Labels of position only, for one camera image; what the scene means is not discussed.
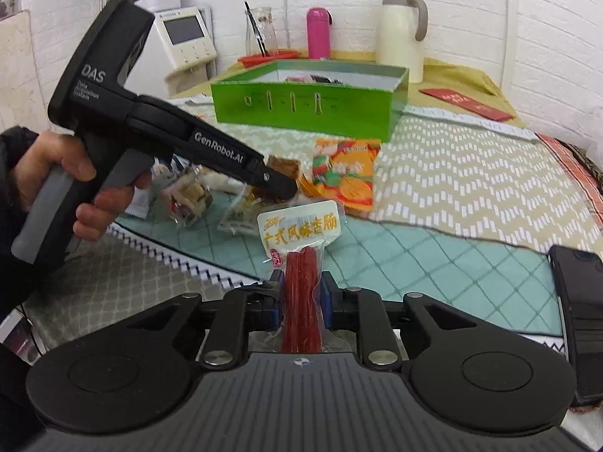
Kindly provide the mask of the person's left hand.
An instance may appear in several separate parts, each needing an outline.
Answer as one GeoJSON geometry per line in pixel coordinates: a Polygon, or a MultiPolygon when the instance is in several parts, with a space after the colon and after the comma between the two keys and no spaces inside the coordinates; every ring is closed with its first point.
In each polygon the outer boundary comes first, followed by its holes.
{"type": "MultiPolygon", "coordinates": [[[[60,165],[80,182],[89,182],[96,177],[92,161],[78,138],[45,131],[9,173],[9,179],[16,188],[17,205],[21,209],[29,210],[32,207],[55,165],[60,165]]],[[[78,207],[73,233],[84,241],[98,241],[108,226],[130,205],[134,188],[144,190],[150,184],[151,172],[145,170],[133,185],[100,191],[91,204],[84,203],[78,207]]]]}

